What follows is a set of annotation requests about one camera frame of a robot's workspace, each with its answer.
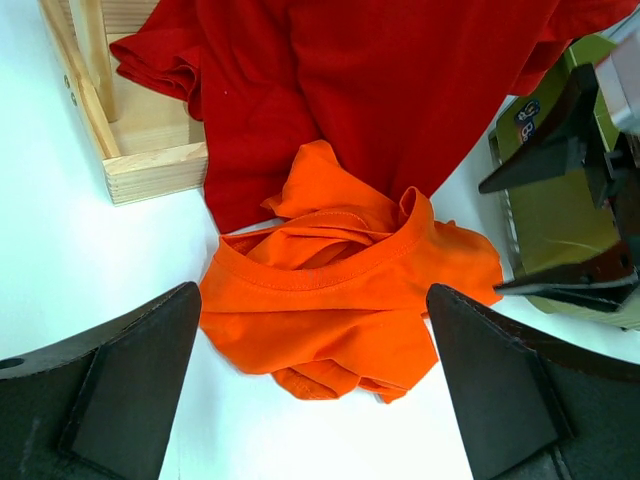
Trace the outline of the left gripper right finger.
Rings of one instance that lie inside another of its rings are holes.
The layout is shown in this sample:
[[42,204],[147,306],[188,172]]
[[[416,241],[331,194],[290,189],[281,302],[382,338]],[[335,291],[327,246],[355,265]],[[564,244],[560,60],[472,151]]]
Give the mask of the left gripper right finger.
[[445,285],[426,306],[474,478],[638,478],[638,365]]

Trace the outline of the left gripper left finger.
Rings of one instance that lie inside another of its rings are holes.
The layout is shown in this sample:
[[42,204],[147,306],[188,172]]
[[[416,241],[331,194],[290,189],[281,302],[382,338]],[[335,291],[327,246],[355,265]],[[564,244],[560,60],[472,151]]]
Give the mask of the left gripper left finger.
[[4,479],[159,477],[201,311],[193,282],[1,362]]

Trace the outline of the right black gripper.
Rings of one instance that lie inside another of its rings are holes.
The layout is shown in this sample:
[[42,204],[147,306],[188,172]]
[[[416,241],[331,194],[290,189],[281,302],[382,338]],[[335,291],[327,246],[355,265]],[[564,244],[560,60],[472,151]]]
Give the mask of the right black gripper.
[[594,311],[619,311],[639,287],[639,136],[619,133],[607,150],[594,117],[594,67],[575,67],[531,139],[478,186],[488,194],[584,169],[596,208],[608,208],[622,242],[583,262],[563,264],[494,286]]

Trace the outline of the orange t shirt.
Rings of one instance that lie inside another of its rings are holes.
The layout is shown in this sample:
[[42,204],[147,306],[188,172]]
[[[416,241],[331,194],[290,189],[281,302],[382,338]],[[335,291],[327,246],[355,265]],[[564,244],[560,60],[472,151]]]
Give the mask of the orange t shirt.
[[436,364],[426,296],[450,286],[492,305],[500,257],[435,219],[415,188],[392,201],[347,173],[331,146],[302,146],[276,226],[223,235],[201,285],[200,326],[233,366],[303,400],[355,390],[392,402]]

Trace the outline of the red t shirt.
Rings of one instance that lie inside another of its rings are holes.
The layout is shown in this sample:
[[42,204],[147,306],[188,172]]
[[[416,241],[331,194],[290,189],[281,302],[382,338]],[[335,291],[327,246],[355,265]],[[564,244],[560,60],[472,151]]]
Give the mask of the red t shirt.
[[112,43],[121,76],[204,125],[218,229],[268,217],[298,149],[323,139],[391,199],[430,195],[504,99],[633,1],[162,1]]

